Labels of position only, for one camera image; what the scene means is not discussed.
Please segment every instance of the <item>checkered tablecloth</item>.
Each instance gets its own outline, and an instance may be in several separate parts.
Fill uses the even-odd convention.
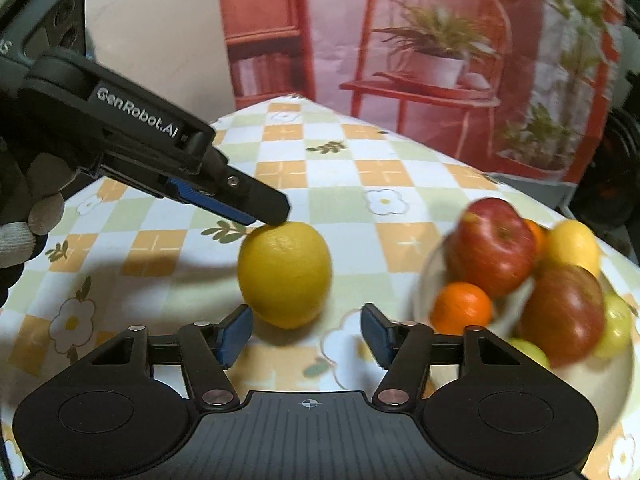
[[[214,143],[230,163],[286,192],[290,219],[321,233],[334,264],[330,301],[312,327],[281,333],[257,325],[229,371],[241,396],[251,389],[370,390],[380,370],[358,339],[353,312],[373,302],[391,319],[407,316],[425,258],[471,200],[504,198],[545,226],[560,219],[448,156],[303,98],[257,104],[215,127]],[[171,333],[195,320],[222,319],[242,303],[235,265],[246,231],[112,180],[68,201],[46,253],[27,264],[0,312],[2,423],[18,472],[24,464],[11,441],[18,402],[127,326]],[[638,306],[640,269],[607,246],[603,251],[609,281]],[[156,376],[176,380],[174,370]],[[623,457],[640,452],[638,408],[634,386],[621,423],[594,452],[591,480],[607,478]]]

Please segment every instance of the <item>crosshair mark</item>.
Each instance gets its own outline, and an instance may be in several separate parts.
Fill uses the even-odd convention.
[[[318,404],[322,404],[322,402],[318,402],[317,400],[309,397],[308,399],[299,402],[299,404],[302,404],[306,409],[310,410],[311,408],[315,408]]]

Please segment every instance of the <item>potted plant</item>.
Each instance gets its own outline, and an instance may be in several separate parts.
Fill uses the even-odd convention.
[[[403,27],[375,28],[395,41],[395,53],[407,54],[404,68],[422,83],[454,88],[469,60],[492,54],[476,24],[441,7],[412,7],[401,2]]]

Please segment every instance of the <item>white flower print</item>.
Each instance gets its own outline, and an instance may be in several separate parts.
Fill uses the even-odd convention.
[[[403,215],[409,211],[408,203],[402,199],[402,195],[395,189],[367,191],[366,197],[367,206],[375,215]]]
[[[611,462],[609,463],[609,478],[611,480],[625,480],[634,469],[634,453],[636,441],[630,435],[620,436],[613,443]]]
[[[370,354],[360,332],[360,311],[352,312],[342,321],[338,330],[329,332],[322,341],[322,354],[334,363],[332,374],[321,381],[323,390],[360,390],[373,395],[380,384],[385,370]]]
[[[67,354],[72,363],[78,358],[76,347],[86,344],[94,332],[95,303],[87,299],[90,289],[91,277],[87,276],[76,296],[60,306],[49,325],[56,352]]]
[[[82,202],[77,208],[78,214],[84,216],[89,214],[97,205],[102,203],[102,199],[97,195],[91,195],[84,202]]]
[[[14,476],[17,480],[20,480],[25,473],[27,472],[27,468],[24,464],[24,460],[18,453],[17,449],[15,449],[15,444],[13,440],[7,440],[4,443],[6,448],[6,455],[9,459],[9,464],[11,465],[11,471],[14,473]]]
[[[300,112],[276,112],[271,116],[274,123],[292,123],[300,118]]]

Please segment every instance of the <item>yellow lemon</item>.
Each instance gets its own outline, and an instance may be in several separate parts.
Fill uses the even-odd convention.
[[[585,224],[565,220],[548,234],[546,260],[555,264],[571,264],[600,275],[600,247]]]
[[[247,304],[267,323],[291,330],[322,311],[332,281],[324,239],[302,222],[262,226],[240,247],[238,283]]]

